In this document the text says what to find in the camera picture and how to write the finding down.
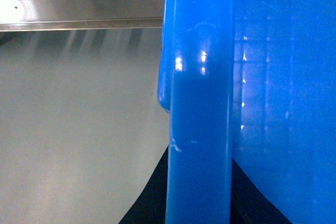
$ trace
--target blue plastic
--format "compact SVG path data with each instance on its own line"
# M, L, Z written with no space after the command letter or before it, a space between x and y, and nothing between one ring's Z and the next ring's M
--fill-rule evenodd
M178 5L167 1L166 15L175 14L176 17L166 17L163 29L163 60L167 60L165 57L169 57L171 51L172 64L175 65L180 54L183 71L174 71L174 80L170 84L171 79L162 76L161 80L167 82L159 82L159 95L160 90L166 90L166 98L160 97L160 102L165 109L172 109L172 139L175 142L171 148L167 214L180 207L176 210L179 216L174 215L176 219L189 216L194 206L212 206L215 199L207 198L208 192L218 190L218 185L213 183L204 190L190 182L193 176L196 181L209 182L208 178L217 172L214 170L218 167L214 164L207 171L209 175L203 176L202 171L208 165L204 159L208 157L196 151L189 152L187 141L201 136L212 143L209 139L216 133L225 135L219 128L222 122L217 118L222 111L218 98L223 95L217 91L225 88L213 83L213 90L208 89L202 94L203 84L183 82L188 76L196 76L190 74L190 70L196 70L200 64L198 58L190 57L200 54L201 44L196 42L197 33L187 32L192 31L188 25L197 23L200 15L209 12L222 21L227 20L218 9L231 0L207 0L212 8L204 8L199 2L201 0L194 0L194 5L192 0L185 1L189 2L188 6L183 5L183 0L176 0ZM234 121L233 158L264 196L293 223L335 224L335 0L235 0L235 10L234 104L231 116ZM213 22L215 17L210 15L205 22ZM217 45L216 39L214 36L209 42ZM169 75L169 69L163 65L160 75ZM170 105L171 87L173 98ZM208 106L201 102L202 97ZM213 118L206 116L205 107L213 113ZM184 114L176 115L175 109ZM208 122L213 123L213 127L209 127ZM182 152L177 152L174 144ZM208 156L217 153L216 150L210 151L208 145L204 147ZM190 153L187 162L193 161L194 165L185 165L183 162L186 161L178 158L184 150ZM187 193L182 189L197 196L185 197ZM176 194L172 197L172 190L182 196ZM203 216L208 216L207 211L210 213L212 209L205 208Z
M229 223L233 0L166 0L164 20L161 70L172 81L171 95L159 91L160 101L171 96L166 223Z

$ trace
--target stainless steel rail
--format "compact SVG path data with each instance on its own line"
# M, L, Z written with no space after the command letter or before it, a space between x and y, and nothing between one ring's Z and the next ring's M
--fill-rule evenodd
M0 0L0 31L154 28L163 0Z

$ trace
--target gray floor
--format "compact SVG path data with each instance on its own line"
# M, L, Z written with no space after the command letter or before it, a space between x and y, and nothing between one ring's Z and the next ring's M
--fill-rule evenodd
M0 223L118 223L169 143L161 31L18 34L0 47Z

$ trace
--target blue plastic bin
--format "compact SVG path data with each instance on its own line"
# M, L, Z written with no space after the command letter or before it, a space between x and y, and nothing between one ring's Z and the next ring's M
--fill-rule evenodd
M206 111L202 116L200 110L204 108L204 104L197 105L194 101L200 102L203 97L211 112L217 116L223 108L213 110L212 105L218 104L218 90L226 92L226 88L216 86L213 87L217 89L216 92L199 92L195 97L198 87L194 86L195 81L191 81L189 86L185 86L178 93L178 99L184 97L188 100L183 103L183 108L174 101L180 85L175 82L176 79L179 81L175 67L181 63L182 66L177 67L181 70L180 74L188 75L190 67L197 64L201 66L202 61L199 58L202 56L202 45L215 45L216 40L225 34L218 36L214 29L214 33L203 33L202 40L198 42L200 34L190 37L189 40L181 40L183 38L179 36L178 27L171 27L176 22L183 24L183 18L186 26L192 24L196 27L197 24L190 19L198 18L202 12L216 12L227 5L227 2L207 0L207 5L212 5L212 8L199 6L197 9L194 6L197 3L193 1L189 2L189 6L175 5L170 1L176 0L166 0L159 101L162 107L171 110L173 133L175 128L180 129L180 132L184 132L185 139L190 141L189 136L198 138L193 136L193 132L200 131L199 127L203 125L208 130L208 135L203 132L202 138L211 145L216 143L213 131L218 130L217 124L207 117ZM234 3L233 113L230 115L233 122L233 158L263 195L293 223L335 224L336 2L235 0ZM211 15L208 18L203 24L213 23ZM193 26L184 27L185 31L192 31ZM189 51L183 48L189 45L194 48ZM228 51L229 49L222 51L223 58L227 58ZM186 65L182 61L176 61L178 57L186 59ZM203 72L203 80L210 87L212 83L207 77L220 70L228 71L228 67L229 65L219 64L218 69L209 68L208 72ZM189 108L189 118L181 117L182 120L179 121L174 117L175 114L183 113L186 108ZM190 183L190 173L203 174L204 167L199 163L207 157L200 151L194 153L193 158L189 158L190 161L194 159L194 166L184 164L182 159L176 165L175 160L179 160L176 157L183 155L181 145L186 145L183 140L179 143L176 141L179 137L171 137L170 174L178 173L180 176L177 187L193 191L196 189ZM184 166L189 169L181 173L181 167ZM206 172L211 174L216 171L217 167L214 166ZM172 183L174 185L173 179L176 179L175 175L169 177L168 190L171 190ZM207 180L206 177L199 179L203 183ZM213 185L214 191L218 191L217 183L211 179L207 182ZM198 198L192 198L190 206L201 206L202 204L198 205L195 201L201 202L208 197L202 196L202 188L198 189ZM168 193L168 206L174 204L170 202L173 199L177 200L170 198ZM176 210L180 219L170 223L183 223L184 216L188 216L191 211L203 211L202 208L188 208L188 203L184 206L185 209ZM214 222L208 219L200 223Z

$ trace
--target grid pattern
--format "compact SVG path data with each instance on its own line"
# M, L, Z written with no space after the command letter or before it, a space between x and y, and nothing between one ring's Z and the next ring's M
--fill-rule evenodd
M336 219L332 0L236 0L234 159L295 223Z

